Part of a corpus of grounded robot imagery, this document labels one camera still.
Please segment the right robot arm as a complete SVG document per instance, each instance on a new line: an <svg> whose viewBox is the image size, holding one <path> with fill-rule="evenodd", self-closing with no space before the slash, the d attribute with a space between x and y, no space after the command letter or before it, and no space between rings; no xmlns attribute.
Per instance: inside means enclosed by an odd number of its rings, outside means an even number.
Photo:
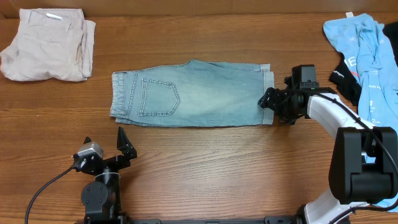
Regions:
<svg viewBox="0 0 398 224"><path fill-rule="evenodd" d="M269 87L258 105L274 111L283 123L313 119L335 139L329 188L295 215L266 217L265 223L349 223L349 215L357 210L396 208L396 203L387 207L377 203L397 195L397 133L361 119L331 88L312 80L294 82L291 77L285 83L283 90Z"/></svg>

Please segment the light blue denim shorts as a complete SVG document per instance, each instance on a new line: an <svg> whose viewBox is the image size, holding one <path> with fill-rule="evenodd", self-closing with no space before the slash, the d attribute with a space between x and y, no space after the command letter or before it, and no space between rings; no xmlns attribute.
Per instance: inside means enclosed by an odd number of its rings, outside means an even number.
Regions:
<svg viewBox="0 0 398 224"><path fill-rule="evenodd" d="M222 127L272 124L258 104L274 86L269 64L190 60L112 74L110 116L144 127Z"/></svg>

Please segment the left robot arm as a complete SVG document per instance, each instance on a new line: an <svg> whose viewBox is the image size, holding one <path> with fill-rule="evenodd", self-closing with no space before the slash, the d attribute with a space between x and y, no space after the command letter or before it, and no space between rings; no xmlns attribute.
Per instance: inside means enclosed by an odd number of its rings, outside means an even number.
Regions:
<svg viewBox="0 0 398 224"><path fill-rule="evenodd" d="M73 155L72 168L95 179L81 192L81 201L85 206L84 223L131 223L122 210L119 171L131 166L137 151L122 127L118 128L116 148L120 155L104 159L101 146L87 137L80 150Z"/></svg>

